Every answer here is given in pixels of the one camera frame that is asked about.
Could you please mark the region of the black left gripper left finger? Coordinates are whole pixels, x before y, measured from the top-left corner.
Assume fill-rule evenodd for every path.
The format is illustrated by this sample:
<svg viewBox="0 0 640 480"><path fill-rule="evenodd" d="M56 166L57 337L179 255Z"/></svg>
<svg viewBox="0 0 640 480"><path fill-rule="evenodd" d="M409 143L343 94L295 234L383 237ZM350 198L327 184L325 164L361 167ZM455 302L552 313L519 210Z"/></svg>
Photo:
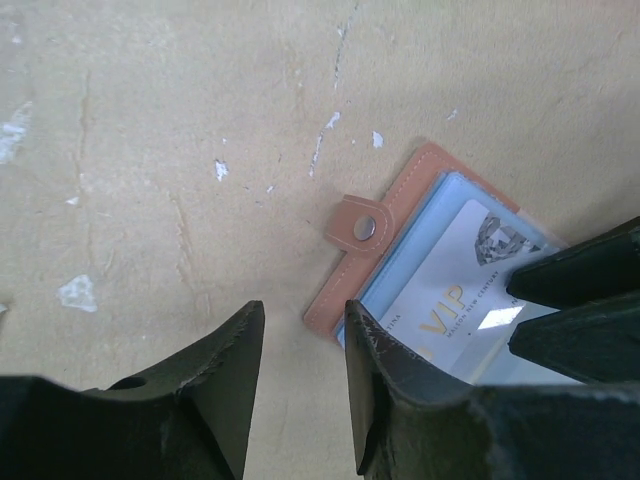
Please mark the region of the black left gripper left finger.
<svg viewBox="0 0 640 480"><path fill-rule="evenodd" d="M1 379L4 479L241 479L264 336L250 301L106 390Z"/></svg>

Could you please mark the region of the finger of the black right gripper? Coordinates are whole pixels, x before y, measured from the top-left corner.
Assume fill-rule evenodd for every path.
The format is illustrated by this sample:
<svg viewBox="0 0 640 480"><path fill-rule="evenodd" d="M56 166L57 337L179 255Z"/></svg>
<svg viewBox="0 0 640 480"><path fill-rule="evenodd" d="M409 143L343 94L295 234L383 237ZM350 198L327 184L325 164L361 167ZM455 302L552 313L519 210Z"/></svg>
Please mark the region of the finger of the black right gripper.
<svg viewBox="0 0 640 480"><path fill-rule="evenodd" d="M582 305L639 289L637 217L513 272L510 295L539 305Z"/></svg>
<svg viewBox="0 0 640 480"><path fill-rule="evenodd" d="M583 383L639 380L639 294L631 292L520 323L511 354Z"/></svg>

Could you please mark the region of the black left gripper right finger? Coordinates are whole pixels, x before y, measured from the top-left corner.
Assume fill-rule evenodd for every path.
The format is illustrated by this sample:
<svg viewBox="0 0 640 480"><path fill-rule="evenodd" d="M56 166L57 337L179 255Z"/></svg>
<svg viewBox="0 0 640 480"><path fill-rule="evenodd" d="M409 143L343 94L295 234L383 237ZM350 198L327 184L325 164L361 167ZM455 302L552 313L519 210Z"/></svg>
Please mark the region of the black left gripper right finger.
<svg viewBox="0 0 640 480"><path fill-rule="evenodd" d="M357 473L367 479L635 479L639 388L474 386L345 306Z"/></svg>

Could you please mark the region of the white card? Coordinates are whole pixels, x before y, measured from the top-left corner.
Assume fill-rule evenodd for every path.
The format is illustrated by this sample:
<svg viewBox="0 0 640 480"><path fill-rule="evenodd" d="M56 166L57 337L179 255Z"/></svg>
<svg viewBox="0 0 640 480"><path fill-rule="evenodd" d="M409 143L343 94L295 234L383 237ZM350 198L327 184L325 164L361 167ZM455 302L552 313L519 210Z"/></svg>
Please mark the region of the white card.
<svg viewBox="0 0 640 480"><path fill-rule="evenodd" d="M512 272L557 248L517 219L467 201L379 320L440 370L474 383L521 313Z"/></svg>

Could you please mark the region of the pink leather card holder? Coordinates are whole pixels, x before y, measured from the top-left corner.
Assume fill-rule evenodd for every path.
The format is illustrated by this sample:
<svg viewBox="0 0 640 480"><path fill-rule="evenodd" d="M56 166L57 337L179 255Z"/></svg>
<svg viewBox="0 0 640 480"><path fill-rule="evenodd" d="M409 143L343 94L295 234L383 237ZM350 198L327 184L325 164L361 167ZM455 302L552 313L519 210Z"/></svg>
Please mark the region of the pink leather card holder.
<svg viewBox="0 0 640 480"><path fill-rule="evenodd" d="M343 258L304 314L306 326L344 344L344 307L349 300L361 302L380 325L380 318L425 256L472 199L509 220L517 219L527 231L544 236L556 246L556 252L562 249L563 242L516 203L441 147L428 143L413 154L383 199L347 195L339 202L325 237L343 252ZM567 382L566 376L509 352L508 341L515 327L545 313L542 306L524 303L497 353L471 384Z"/></svg>

